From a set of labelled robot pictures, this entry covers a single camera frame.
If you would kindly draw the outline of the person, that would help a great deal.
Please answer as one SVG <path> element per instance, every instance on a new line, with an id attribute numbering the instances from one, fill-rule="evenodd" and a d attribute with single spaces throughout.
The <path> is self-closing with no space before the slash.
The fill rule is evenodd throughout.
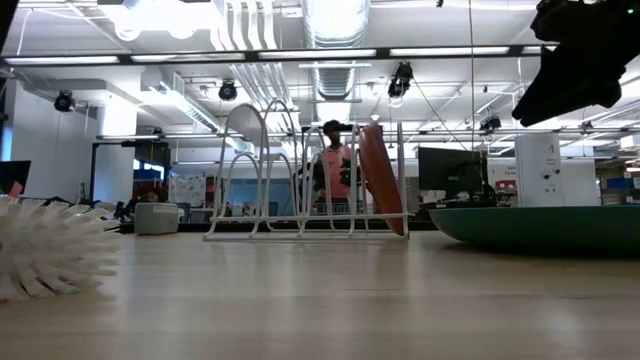
<path id="1" fill-rule="evenodd" d="M 314 190 L 317 192 L 319 211 L 328 214 L 350 212 L 350 169 L 351 150 L 341 142 L 342 124 L 337 120 L 326 122 L 322 131 L 329 144 L 321 152 L 314 164 Z"/>

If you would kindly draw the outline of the white tall cabinet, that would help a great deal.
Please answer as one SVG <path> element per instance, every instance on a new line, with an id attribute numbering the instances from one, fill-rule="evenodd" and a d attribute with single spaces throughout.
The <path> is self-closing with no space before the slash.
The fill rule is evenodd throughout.
<path id="1" fill-rule="evenodd" d="M 515 145 L 518 206 L 563 206 L 565 199 L 558 135 L 519 135 Z"/>

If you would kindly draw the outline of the plain orange plate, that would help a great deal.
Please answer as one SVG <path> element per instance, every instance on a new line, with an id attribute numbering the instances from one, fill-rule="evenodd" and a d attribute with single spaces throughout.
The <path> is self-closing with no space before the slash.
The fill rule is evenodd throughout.
<path id="1" fill-rule="evenodd" d="M 389 229 L 405 236 L 403 203 L 379 125 L 370 123 L 358 135 L 360 164 L 366 187 L 374 201 L 374 213 L 386 215 Z"/>

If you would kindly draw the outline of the small grey white device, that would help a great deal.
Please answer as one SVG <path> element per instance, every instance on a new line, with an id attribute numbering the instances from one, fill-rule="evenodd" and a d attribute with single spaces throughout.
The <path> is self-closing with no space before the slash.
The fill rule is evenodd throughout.
<path id="1" fill-rule="evenodd" d="M 178 231 L 179 208 L 176 204 L 140 202 L 134 215 L 136 235 L 163 235 Z"/>

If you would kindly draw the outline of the large green plate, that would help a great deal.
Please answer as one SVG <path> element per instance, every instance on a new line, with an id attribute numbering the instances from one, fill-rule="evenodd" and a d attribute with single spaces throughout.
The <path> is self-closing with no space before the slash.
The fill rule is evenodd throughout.
<path id="1" fill-rule="evenodd" d="M 447 208 L 430 217 L 478 246 L 640 253 L 640 205 Z"/>

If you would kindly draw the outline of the black metal gantry frame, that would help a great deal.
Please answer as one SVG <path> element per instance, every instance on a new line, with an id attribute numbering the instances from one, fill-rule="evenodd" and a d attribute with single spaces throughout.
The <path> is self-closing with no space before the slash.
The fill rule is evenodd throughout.
<path id="1" fill-rule="evenodd" d="M 136 139 L 134 136 L 115 139 L 103 137 L 92 144 L 89 199 L 110 203 L 127 202 L 133 197 L 136 153 L 142 160 L 164 169 L 162 186 L 168 189 L 171 170 L 169 144 L 158 139 Z"/>

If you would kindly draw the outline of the black computer monitor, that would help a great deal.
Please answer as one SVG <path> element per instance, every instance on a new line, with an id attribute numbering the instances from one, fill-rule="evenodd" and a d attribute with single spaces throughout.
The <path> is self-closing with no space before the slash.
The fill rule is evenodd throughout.
<path id="1" fill-rule="evenodd" d="M 24 193 L 31 162 L 0 161 L 0 195 L 17 197 Z"/>
<path id="2" fill-rule="evenodd" d="M 464 206 L 496 205 L 487 157 L 481 152 L 420 147 L 417 160 L 421 191 L 443 191 L 445 202 L 462 202 Z"/>

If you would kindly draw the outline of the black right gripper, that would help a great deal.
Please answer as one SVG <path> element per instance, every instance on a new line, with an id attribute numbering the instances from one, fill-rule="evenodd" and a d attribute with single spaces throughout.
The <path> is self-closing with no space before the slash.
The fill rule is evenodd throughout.
<path id="1" fill-rule="evenodd" d="M 611 108 L 621 98 L 619 80 L 640 55 L 640 0 L 540 0 L 530 25 L 553 50 L 512 111 L 533 126 L 584 107 Z"/>

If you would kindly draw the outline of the white paper poster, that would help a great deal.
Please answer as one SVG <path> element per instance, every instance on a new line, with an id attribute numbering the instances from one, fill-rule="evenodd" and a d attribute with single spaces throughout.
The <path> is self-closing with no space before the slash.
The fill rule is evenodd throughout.
<path id="1" fill-rule="evenodd" d="M 206 178 L 203 176 L 171 176 L 169 201 L 201 207 L 205 204 Z"/>

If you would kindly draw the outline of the white bristle dish brush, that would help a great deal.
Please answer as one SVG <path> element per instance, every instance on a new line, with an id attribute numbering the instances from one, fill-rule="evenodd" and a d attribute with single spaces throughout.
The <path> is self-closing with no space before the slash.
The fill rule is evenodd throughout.
<path id="1" fill-rule="evenodd" d="M 0 302 L 97 288 L 117 275 L 119 227 L 104 208 L 0 196 Z"/>

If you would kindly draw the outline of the silver ventilation duct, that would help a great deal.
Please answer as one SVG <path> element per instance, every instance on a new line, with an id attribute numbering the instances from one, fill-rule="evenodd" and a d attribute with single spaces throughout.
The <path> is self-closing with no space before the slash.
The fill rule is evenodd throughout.
<path id="1" fill-rule="evenodd" d="M 364 41 L 371 0 L 301 0 L 306 46 L 335 50 L 357 48 Z M 316 118 L 345 122 L 351 112 L 356 70 L 354 61 L 315 63 L 311 70 Z"/>

